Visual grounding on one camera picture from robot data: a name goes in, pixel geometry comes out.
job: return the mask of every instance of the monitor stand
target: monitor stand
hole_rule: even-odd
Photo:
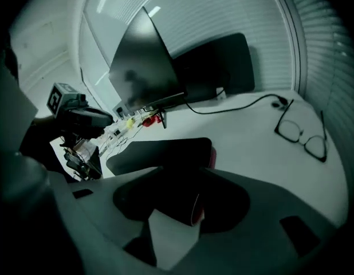
[[[165,118],[163,117],[163,113],[165,113],[165,112],[166,112],[166,110],[164,110],[164,109],[161,108],[161,107],[158,107],[158,111],[157,111],[157,113],[156,113],[156,115],[159,115],[159,117],[160,117],[160,119],[161,119],[161,121],[162,121],[162,124],[163,124],[164,129],[167,128],[166,120],[165,120]]]

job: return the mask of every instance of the black monitor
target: black monitor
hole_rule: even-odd
[[[109,80],[129,111],[163,107],[184,95],[166,46],[145,8],[129,24],[109,71]]]

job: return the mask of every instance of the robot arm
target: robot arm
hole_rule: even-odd
[[[53,85],[47,106],[65,138],[63,147],[73,148],[81,139],[97,138],[114,122],[111,114],[90,107],[85,95],[68,84]]]

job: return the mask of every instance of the yellow object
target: yellow object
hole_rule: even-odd
[[[130,118],[126,121],[126,127],[128,129],[131,129],[134,123],[135,123],[135,120],[133,118]]]

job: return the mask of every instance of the red object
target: red object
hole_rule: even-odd
[[[211,147],[209,168],[211,169],[215,168],[215,161],[217,161],[217,151],[213,147]]]
[[[146,118],[143,121],[143,125],[145,127],[149,127],[155,122],[155,120],[156,120],[157,123],[161,123],[162,122],[162,120],[160,119],[159,115],[154,115],[154,116],[151,116],[149,118]]]
[[[155,122],[155,117],[149,117],[149,118],[146,118],[144,121],[143,121],[143,126],[145,127],[149,127],[151,126],[153,123]]]

